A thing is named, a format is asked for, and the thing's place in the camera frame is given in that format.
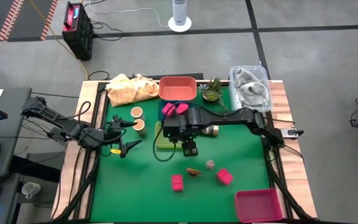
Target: gray floor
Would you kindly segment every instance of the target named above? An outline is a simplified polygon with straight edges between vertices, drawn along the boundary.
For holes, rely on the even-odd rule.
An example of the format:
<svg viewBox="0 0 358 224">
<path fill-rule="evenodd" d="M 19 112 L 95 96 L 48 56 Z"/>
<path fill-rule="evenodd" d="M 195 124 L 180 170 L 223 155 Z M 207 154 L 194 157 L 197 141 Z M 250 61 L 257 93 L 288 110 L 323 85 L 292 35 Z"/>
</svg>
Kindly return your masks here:
<svg viewBox="0 0 358 224">
<path fill-rule="evenodd" d="M 193 29 L 250 27 L 245 1 L 190 1 Z M 66 2 L 59 0 L 52 27 L 61 29 Z M 252 1 L 259 27 L 358 25 L 358 1 Z M 166 24 L 169 1 L 106 1 L 100 10 L 155 8 Z M 161 28 L 151 12 L 89 13 L 125 32 Z M 322 220 L 358 223 L 358 129 L 350 127 L 357 109 L 358 30 L 276 32 L 260 35 L 272 79 L 284 80 L 300 139 L 311 191 Z M 89 72 L 111 76 L 169 75 L 203 72 L 206 78 L 228 76 L 234 65 L 258 65 L 252 34 L 127 37 L 118 42 L 95 40 Z M 0 87 L 30 86 L 33 91 L 78 96 L 81 67 L 54 40 L 0 43 Z M 77 100 L 46 97 L 49 106 L 72 115 Z M 23 136 L 35 136 L 22 130 Z M 53 141 L 21 139 L 20 152 L 63 150 Z M 46 220 L 50 209 L 22 209 L 18 223 Z"/>
</svg>

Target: yellow cloth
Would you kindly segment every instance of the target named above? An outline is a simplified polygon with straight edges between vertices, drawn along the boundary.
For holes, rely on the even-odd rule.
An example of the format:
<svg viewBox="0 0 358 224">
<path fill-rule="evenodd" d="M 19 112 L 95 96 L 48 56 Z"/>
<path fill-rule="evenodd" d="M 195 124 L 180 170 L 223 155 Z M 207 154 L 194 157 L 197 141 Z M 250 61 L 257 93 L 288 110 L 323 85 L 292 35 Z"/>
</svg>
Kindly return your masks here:
<svg viewBox="0 0 358 224">
<path fill-rule="evenodd" d="M 119 74 L 106 85 L 106 90 L 111 105 L 119 106 L 156 97 L 159 86 L 151 78 L 144 78 L 141 74 L 131 80 L 126 75 Z"/>
</svg>

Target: pink block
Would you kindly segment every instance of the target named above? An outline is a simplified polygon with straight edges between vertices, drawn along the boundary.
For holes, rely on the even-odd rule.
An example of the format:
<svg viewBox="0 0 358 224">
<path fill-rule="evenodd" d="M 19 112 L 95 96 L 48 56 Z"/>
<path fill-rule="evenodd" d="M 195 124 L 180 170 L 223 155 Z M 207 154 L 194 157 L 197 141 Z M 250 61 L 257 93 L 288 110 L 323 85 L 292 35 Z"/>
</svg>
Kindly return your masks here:
<svg viewBox="0 0 358 224">
<path fill-rule="evenodd" d="M 164 108 L 162 108 L 162 114 L 171 116 L 175 111 L 175 106 L 171 103 L 167 103 Z"/>
<path fill-rule="evenodd" d="M 225 168 L 219 170 L 216 176 L 224 185 L 229 185 L 233 181 L 233 176 Z"/>
<path fill-rule="evenodd" d="M 184 114 L 188 109 L 189 109 L 189 105 L 187 105 L 186 103 L 181 103 L 181 104 L 179 104 L 179 106 L 178 106 L 178 108 L 177 108 L 177 114 L 182 115 L 182 114 Z"/>
<path fill-rule="evenodd" d="M 183 190 L 183 177 L 181 174 L 175 174 L 171 177 L 173 191 Z"/>
</svg>

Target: small plant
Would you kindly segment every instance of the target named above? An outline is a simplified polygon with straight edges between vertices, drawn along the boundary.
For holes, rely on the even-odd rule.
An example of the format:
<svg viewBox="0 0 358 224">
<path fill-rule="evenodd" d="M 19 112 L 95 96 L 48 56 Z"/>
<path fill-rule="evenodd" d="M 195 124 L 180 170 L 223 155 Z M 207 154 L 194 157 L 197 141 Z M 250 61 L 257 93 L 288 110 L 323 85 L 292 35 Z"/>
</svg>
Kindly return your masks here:
<svg viewBox="0 0 358 224">
<path fill-rule="evenodd" d="M 201 84 L 199 91 L 202 93 L 205 100 L 212 102 L 219 100 L 219 105 L 221 105 L 225 110 L 228 110 L 227 106 L 223 102 L 223 91 L 221 87 L 221 79 L 216 77 L 213 81 L 210 80 L 207 84 Z"/>
</svg>

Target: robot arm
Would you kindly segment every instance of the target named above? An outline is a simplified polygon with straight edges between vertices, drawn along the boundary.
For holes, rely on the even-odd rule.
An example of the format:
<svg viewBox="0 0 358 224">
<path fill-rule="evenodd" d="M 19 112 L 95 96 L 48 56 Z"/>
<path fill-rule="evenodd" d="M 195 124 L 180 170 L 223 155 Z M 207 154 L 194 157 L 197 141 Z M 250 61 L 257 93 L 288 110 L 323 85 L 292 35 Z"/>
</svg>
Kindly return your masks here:
<svg viewBox="0 0 358 224">
<path fill-rule="evenodd" d="M 81 147 L 88 150 L 100 150 L 101 146 L 118 144 L 121 150 L 120 157 L 125 158 L 126 154 L 142 140 L 123 143 L 121 131 L 136 123 L 124 121 L 118 115 L 114 115 L 107 129 L 97 130 L 84 121 L 77 121 L 73 118 L 66 118 L 56 111 L 50 109 L 44 98 L 32 97 L 23 107 L 22 115 L 42 119 L 57 128 L 53 128 L 48 137 L 57 141 L 72 139 Z"/>
<path fill-rule="evenodd" d="M 182 142 L 184 156 L 197 156 L 198 150 L 194 138 L 202 129 L 211 125 L 244 124 L 252 134 L 265 136 L 270 147 L 284 145 L 281 130 L 271 128 L 264 123 L 261 112 L 242 108 L 232 113 L 216 114 L 204 108 L 192 106 L 184 114 L 173 114 L 165 118 L 163 135 L 170 142 Z"/>
</svg>

